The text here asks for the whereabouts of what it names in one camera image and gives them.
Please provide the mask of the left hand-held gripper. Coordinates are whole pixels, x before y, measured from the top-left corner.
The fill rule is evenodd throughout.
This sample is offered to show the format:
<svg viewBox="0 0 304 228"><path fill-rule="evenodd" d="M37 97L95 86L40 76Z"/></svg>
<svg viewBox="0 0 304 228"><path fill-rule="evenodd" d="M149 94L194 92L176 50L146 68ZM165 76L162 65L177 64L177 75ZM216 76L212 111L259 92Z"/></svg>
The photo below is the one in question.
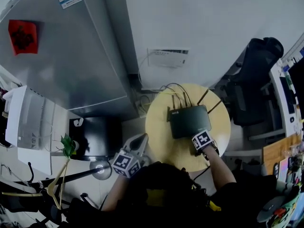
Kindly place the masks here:
<svg viewBox="0 0 304 228"><path fill-rule="evenodd" d="M113 170L124 177L131 178L143 166L143 153L148 144L148 134L140 133L129 138L124 147L115 155Z"/></svg>

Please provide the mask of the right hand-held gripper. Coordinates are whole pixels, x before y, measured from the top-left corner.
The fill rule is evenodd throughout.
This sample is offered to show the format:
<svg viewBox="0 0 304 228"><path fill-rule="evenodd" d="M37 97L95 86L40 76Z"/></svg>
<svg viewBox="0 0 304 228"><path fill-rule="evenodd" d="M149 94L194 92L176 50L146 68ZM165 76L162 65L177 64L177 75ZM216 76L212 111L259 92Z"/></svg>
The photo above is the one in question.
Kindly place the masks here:
<svg viewBox="0 0 304 228"><path fill-rule="evenodd" d="M213 142L208 130L204 130L192 138L192 143L196 150L204 149L207 145Z"/></svg>

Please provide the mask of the black router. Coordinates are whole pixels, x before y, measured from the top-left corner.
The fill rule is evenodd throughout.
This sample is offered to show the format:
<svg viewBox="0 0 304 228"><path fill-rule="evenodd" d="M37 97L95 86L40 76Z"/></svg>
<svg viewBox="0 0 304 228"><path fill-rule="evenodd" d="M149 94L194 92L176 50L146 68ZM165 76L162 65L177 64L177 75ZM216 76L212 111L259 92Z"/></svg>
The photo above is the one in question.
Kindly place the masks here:
<svg viewBox="0 0 304 228"><path fill-rule="evenodd" d="M186 106L179 109L167 108L167 119L170 123L173 139L192 137L204 130L211 130L209 114L222 102L219 100L210 110L201 101L207 95L206 91L195 106Z"/></svg>

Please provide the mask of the person's right forearm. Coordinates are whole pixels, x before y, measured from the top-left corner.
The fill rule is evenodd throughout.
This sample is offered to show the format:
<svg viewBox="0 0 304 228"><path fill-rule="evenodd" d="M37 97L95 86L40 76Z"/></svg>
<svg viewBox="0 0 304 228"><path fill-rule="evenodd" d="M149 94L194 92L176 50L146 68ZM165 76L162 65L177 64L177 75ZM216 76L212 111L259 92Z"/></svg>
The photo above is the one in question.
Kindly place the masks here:
<svg viewBox="0 0 304 228"><path fill-rule="evenodd" d="M232 171L219 157L215 148L212 145L208 145L207 147L205 147L203 152L205 153L205 155L209 160L212 178L216 190L221 189L226 184L236 183L236 179Z"/></svg>

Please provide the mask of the person's left forearm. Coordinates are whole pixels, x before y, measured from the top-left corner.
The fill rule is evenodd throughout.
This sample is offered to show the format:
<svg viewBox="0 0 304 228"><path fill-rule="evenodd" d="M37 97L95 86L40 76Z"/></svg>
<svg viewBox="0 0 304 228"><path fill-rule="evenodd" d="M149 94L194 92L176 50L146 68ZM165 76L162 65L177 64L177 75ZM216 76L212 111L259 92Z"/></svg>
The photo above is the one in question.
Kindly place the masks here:
<svg viewBox="0 0 304 228"><path fill-rule="evenodd" d="M119 175L107 197L105 198L101 211L115 210L118 201L124 197L128 184L129 178Z"/></svg>

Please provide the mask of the round wooden side table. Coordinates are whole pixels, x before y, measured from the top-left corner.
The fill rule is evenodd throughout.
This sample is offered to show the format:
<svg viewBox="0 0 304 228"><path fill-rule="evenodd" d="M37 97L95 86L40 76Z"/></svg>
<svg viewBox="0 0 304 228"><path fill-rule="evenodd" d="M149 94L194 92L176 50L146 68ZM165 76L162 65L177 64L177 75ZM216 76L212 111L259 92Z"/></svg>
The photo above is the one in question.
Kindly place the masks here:
<svg viewBox="0 0 304 228"><path fill-rule="evenodd" d="M173 139L170 123L167 119L167 108L179 109L195 106L203 94L201 101L210 110L219 100L214 92L197 84L170 85L158 93L150 104L145 120L145 131L149 137L149 147L157 161L174 165L188 172L202 171L209 162L205 158L195 156L195 148L190 138ZM227 149L231 134L231 121L228 111L221 102L210 114L210 135L222 156Z"/></svg>

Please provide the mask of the black coat rack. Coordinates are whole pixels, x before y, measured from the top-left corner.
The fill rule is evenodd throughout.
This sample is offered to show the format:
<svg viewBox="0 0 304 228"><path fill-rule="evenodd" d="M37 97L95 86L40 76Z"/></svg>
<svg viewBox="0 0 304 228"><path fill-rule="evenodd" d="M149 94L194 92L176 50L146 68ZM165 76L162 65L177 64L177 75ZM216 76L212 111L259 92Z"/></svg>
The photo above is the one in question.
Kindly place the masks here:
<svg viewBox="0 0 304 228"><path fill-rule="evenodd" d="M108 161L92 161L90 162L90 170L72 175L66 175L65 182L75 181L77 179L89 175L93 175L98 180L106 180L111 176L111 174L112 174L112 167ZM61 184L63 175L64 174L62 173L56 185ZM20 180L19 182L14 182L7 180L0 175L0 192L3 191L8 193L13 193L13 192L21 191L24 193L33 193L33 194L39 193L41 189L46 189L54 179L55 178L42 180L35 183L29 181L23 181L23 180Z"/></svg>

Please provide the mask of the green potted plant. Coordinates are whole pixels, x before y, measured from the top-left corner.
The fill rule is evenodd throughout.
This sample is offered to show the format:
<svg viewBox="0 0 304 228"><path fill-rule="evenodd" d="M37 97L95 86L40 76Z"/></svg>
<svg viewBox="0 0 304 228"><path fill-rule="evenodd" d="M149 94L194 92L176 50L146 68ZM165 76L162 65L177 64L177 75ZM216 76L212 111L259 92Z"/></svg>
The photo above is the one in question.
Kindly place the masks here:
<svg viewBox="0 0 304 228"><path fill-rule="evenodd" d="M61 136L60 142L62 143L63 148L58 148L58 150L61 151L63 155L68 159L70 159L72 155L75 154L79 149L79 143L73 140L73 138L67 134L65 134L65 136Z"/></svg>

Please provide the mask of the person's black shirt torso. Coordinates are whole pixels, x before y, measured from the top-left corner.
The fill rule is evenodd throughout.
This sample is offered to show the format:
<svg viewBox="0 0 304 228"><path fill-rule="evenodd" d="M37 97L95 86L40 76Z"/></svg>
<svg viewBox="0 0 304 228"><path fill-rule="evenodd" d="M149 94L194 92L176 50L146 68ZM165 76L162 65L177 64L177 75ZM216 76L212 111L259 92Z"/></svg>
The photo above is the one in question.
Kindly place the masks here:
<svg viewBox="0 0 304 228"><path fill-rule="evenodd" d="M70 228L256 228L262 207L274 196L274 176L246 177L213 195L194 188L186 171L156 162L129 179L113 211L97 210L75 199Z"/></svg>

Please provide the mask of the orange wooden desk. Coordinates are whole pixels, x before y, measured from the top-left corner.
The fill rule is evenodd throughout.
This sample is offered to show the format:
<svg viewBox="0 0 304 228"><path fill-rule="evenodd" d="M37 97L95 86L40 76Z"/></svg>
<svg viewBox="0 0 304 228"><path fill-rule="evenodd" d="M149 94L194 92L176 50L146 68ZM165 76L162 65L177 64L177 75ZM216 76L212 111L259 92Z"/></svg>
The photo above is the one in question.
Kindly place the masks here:
<svg viewBox="0 0 304 228"><path fill-rule="evenodd" d="M266 174L273 174L276 163L292 155L293 149L301 143L301 136L293 134L263 148L263 163Z"/></svg>

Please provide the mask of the black office chair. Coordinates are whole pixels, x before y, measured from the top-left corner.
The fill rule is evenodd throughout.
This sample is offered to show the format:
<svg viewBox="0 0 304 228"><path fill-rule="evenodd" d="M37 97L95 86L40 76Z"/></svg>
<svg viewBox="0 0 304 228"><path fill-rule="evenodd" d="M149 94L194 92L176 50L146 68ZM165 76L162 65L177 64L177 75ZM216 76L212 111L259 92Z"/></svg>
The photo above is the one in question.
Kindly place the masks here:
<svg viewBox="0 0 304 228"><path fill-rule="evenodd" d="M261 88L269 82L269 72L283 54L284 47L276 38L250 40L240 71L230 77L224 88L234 124L251 126L266 119Z"/></svg>

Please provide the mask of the white desk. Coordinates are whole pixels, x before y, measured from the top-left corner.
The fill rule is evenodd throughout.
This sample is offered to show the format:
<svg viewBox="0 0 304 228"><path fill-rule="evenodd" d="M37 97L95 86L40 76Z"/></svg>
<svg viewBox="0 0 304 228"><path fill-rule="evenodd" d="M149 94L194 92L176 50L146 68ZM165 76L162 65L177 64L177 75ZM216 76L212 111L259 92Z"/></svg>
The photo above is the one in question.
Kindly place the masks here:
<svg viewBox="0 0 304 228"><path fill-rule="evenodd" d="M301 117L300 107L297 97L295 97L296 99L296 104L294 105L295 113L289 114L285 94L280 81L280 77L289 76L287 72L283 71L283 67L286 65L287 65L286 63L284 64L282 60L279 59L271 68L269 72L269 77L271 79L271 83L274 88L276 101L280 111L283 133L285 134L286 137L289 137L296 133L300 135L302 138L304 134L303 122L302 122L302 117ZM291 117L294 117L293 123L290 122Z"/></svg>

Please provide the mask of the rainbow coloured notebook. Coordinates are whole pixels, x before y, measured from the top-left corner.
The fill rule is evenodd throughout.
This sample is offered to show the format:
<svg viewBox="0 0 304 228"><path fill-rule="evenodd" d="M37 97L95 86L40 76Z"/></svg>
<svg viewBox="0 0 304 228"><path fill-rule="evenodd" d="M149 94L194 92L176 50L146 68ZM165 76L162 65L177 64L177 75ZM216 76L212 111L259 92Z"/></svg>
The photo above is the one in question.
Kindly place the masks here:
<svg viewBox="0 0 304 228"><path fill-rule="evenodd" d="M279 163L278 180L286 182L286 177L288 173L288 158L285 158Z"/></svg>

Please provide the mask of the grey round cap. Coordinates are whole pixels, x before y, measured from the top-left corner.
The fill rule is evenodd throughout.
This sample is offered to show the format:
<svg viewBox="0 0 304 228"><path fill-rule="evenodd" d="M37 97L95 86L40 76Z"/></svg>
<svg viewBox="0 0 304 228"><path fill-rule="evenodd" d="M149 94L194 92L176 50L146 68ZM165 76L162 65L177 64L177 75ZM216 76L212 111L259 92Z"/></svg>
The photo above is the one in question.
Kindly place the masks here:
<svg viewBox="0 0 304 228"><path fill-rule="evenodd" d="M280 208L285 200L285 196L277 196L271 199L264 207L261 209L257 216L258 223L264 223L271 219L274 212Z"/></svg>

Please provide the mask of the black keyboard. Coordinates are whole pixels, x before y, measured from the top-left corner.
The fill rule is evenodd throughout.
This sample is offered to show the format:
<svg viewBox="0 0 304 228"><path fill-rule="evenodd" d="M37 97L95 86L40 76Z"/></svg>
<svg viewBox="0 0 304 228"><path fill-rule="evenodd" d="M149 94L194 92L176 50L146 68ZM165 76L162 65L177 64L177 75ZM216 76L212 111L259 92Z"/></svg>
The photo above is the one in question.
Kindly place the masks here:
<svg viewBox="0 0 304 228"><path fill-rule="evenodd" d="M285 77L280 77L280 81L285 94L289 114L294 114L295 113L294 105L296 104L295 94L293 93L292 89L290 89Z"/></svg>

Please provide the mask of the black monitor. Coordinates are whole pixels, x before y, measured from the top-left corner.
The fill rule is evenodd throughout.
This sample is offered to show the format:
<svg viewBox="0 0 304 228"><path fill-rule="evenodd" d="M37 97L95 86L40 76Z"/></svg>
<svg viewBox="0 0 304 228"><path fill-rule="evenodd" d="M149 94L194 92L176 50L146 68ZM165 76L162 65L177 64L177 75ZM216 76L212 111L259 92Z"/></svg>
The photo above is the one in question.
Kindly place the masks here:
<svg viewBox="0 0 304 228"><path fill-rule="evenodd" d="M304 57L295 63L289 70L291 81L298 99L301 117L304 119Z"/></svg>

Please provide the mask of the colourful patterned bag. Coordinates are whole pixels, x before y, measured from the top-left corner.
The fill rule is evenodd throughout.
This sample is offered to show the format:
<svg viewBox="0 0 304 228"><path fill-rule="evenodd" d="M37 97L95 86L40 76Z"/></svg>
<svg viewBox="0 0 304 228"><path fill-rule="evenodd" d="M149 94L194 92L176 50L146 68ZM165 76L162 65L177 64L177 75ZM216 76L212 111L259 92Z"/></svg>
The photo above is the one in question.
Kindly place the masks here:
<svg viewBox="0 0 304 228"><path fill-rule="evenodd" d="M300 198L300 187L285 186L281 194L283 203L273 212L271 219L266 223L267 228L286 228Z"/></svg>

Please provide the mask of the silver refrigerator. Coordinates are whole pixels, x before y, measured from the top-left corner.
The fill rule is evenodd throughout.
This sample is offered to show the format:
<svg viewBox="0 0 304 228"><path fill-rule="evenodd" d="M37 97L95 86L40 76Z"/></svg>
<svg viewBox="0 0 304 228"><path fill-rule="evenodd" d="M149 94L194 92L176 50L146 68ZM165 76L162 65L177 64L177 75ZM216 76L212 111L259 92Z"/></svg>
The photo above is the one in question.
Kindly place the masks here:
<svg viewBox="0 0 304 228"><path fill-rule="evenodd" d="M37 54L14 55L10 19L36 25ZM0 7L0 66L79 116L138 116L105 0L67 9L58 0L8 0Z"/></svg>

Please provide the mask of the white cabinet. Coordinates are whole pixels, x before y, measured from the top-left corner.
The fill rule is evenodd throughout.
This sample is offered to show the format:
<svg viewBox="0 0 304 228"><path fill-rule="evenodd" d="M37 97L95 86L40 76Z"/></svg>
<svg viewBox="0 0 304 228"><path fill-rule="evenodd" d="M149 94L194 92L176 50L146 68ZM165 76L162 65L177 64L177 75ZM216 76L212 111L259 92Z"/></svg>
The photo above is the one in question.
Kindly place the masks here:
<svg viewBox="0 0 304 228"><path fill-rule="evenodd" d="M60 139L68 133L69 121L78 115L26 85L10 90L3 98L8 111L5 140L17 148L19 161L52 175L52 157L63 156Z"/></svg>

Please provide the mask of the red paper decoration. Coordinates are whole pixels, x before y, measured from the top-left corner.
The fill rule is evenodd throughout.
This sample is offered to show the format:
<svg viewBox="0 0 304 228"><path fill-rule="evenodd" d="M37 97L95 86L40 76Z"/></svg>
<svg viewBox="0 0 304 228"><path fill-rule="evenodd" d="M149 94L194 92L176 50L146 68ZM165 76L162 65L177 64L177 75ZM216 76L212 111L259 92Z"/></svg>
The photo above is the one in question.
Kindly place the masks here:
<svg viewBox="0 0 304 228"><path fill-rule="evenodd" d="M38 53L37 27L34 23L10 19L8 32L15 56Z"/></svg>

